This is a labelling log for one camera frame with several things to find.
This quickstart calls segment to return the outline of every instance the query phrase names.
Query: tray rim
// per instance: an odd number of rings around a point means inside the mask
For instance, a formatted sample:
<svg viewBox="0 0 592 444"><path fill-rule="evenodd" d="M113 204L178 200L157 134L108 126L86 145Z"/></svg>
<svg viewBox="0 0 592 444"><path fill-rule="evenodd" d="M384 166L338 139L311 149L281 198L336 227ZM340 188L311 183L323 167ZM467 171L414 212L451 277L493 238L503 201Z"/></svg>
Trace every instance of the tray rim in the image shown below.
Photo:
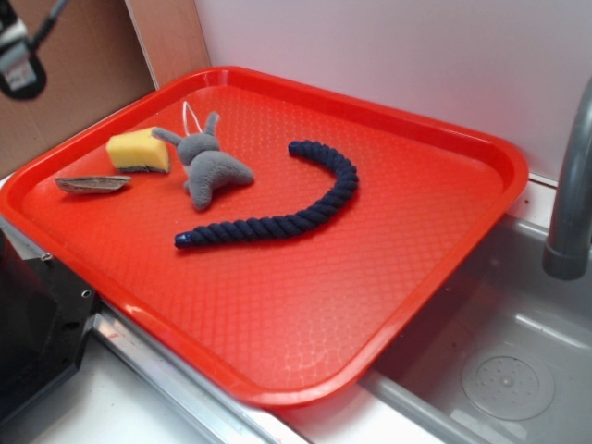
<svg viewBox="0 0 592 444"><path fill-rule="evenodd" d="M448 251L442 262L435 268L438 272L435 273L432 270L415 291L420 290L426 294L436 291L441 285L442 276L449 276L464 257L485 237L514 200L518 198L528 181L528 166L520 151L513 144L498 137L456 126L431 117L419 116L414 113L374 104L336 92L329 92L247 68L220 67L198 70L178 80L174 80L162 89L151 92L131 105L117 111L115 114L106 117L81 133L58 144L55 148L40 157L33 159L14 173L0 190L0 213L11 224L30 237L32 241L46 251L52 252L64 262L67 262L83 278L92 280L93 285L97 287L99 293L114 294L112 293L113 291L124 291L132 300L137 301L137 296L130 294L116 282L111 282L109 279L101 277L92 267L84 264L81 258L71 256L58 241L46 235L39 224L29 220L19 212L19 201L31 189L30 186L27 186L25 189L24 185L33 184L34 186L55 172L55 168L59 169L60 166L68 165L69 162L89 153L96 148L97 143L105 143L111 135L128 130L130 124L127 122L131 119L137 121L154 114L162 107L161 101L163 100L166 100L165 105L167 105L179 100L187 93L196 91L198 88L212 86L237 86L240 88L245 84L245 81L252 83L250 83L249 88L246 88L249 91L254 90L256 93L262 93L262 88L273 83L275 88L273 91L274 94L270 95L268 94L268 90L265 90L265 95L274 98L282 97L283 100L289 99L288 101L293 104L313 107L317 112L320 111L321 113L354 121L358 124L365 124L377 130L389 130L389 132L400 135L398 132L390 129L390 125L395 122L399 130L405 130L409 133L409 135L403 134L402 137L409 137L415 141L425 142L438 148L443 147L434 144L436 138L452 137L457 142L456 151L453 152L462 155L471 154L468 156L490 165L498 172L502 178L504 187L499 198L480 216L473 227L465 232L461 241ZM78 146L81 141L85 141L83 144L85 149L81 150L79 148L78 150L73 150L72 147ZM475 148L472 149L473 151L471 153L467 153L467 145L469 143L475 144L475 142L489 148L494 148L496 156L492 157L491 150L487 152L486 150L475 152ZM397 312L389 317L385 324L366 342L362 350L348 361L341 370L320 383L298 390L271 391L254 384L249 378L241 375L237 369L232 371L233 367L226 364L220 357L205 347L197 347L199 351L196 351L195 341L189 339L183 332L175 330L173 326L167 324L149 311L139 310L134 311L134 313L124 311L124 315L130 317L141 328L151 332L158 340L181 357L199 355L206 358L212 364L220 364L214 376L207 372L205 374L213 378L216 383L231 392L234 396L249 403L273 407L316 401L353 383L370 366L380 351L390 343L398 331L401 330L401 315L397 315L397 313L405 311L405 306L407 305L411 305L413 312L416 313L428 300L429 297L426 297L417 307L417 301L407 299ZM403 324L410 320L406 316L404 317ZM166 337L171 331L178 334L173 343L163 340L163 337ZM242 376L240 384L237 382L238 376Z"/></svg>

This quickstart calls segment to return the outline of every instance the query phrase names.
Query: blue rope toy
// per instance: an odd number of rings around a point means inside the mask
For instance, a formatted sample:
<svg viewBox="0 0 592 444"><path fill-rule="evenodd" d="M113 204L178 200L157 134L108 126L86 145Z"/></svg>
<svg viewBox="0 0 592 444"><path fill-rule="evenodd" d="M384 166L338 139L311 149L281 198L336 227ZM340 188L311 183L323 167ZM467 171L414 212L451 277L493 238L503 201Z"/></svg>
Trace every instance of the blue rope toy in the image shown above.
<svg viewBox="0 0 592 444"><path fill-rule="evenodd" d="M345 205L358 188L357 169L337 150L320 142L292 142L290 155L298 155L330 169L337 180L321 199L294 215L251 217L247 220L200 226L175 236L177 248L201 247L239 241L287 239L318 228Z"/></svg>

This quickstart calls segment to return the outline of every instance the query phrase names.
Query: white wall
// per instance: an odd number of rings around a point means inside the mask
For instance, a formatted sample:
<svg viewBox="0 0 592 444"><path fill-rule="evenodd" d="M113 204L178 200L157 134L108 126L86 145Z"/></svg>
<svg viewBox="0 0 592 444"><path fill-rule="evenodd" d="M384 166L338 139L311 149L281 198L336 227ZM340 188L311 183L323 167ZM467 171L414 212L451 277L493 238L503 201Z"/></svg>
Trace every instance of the white wall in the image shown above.
<svg viewBox="0 0 592 444"><path fill-rule="evenodd" d="M592 76L590 0L195 0L212 64L495 134L557 179Z"/></svg>

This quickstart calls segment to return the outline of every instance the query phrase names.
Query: toy ear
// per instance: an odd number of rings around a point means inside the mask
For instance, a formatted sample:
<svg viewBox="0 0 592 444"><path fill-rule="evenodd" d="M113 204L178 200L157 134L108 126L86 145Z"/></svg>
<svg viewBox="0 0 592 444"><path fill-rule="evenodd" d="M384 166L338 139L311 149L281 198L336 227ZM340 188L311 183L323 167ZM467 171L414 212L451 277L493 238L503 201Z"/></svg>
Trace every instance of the toy ear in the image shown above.
<svg viewBox="0 0 592 444"><path fill-rule="evenodd" d="M156 139L172 143L175 146L179 146L180 142L182 141L180 136L164 128L153 128L152 135L153 137L156 137Z"/></svg>
<svg viewBox="0 0 592 444"><path fill-rule="evenodd" d="M210 113L210 115L207 117L204 133L209 134L210 136L215 136L214 132L216 130L218 120L220 120L220 115L216 111Z"/></svg>

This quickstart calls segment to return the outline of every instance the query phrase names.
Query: black cable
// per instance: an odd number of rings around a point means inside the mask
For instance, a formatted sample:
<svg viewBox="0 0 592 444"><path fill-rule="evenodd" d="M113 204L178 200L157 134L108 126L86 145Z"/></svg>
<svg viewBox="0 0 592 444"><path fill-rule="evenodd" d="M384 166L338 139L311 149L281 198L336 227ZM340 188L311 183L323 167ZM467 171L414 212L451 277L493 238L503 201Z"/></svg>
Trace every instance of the black cable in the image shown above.
<svg viewBox="0 0 592 444"><path fill-rule="evenodd" d="M54 28L57 22L57 18L66 7L68 1L69 0L57 0L49 15L43 21L39 30L37 30L37 32L35 32L35 35L33 35L33 37L28 40L27 46L29 47L32 53L37 51L41 43L47 38L51 30Z"/></svg>

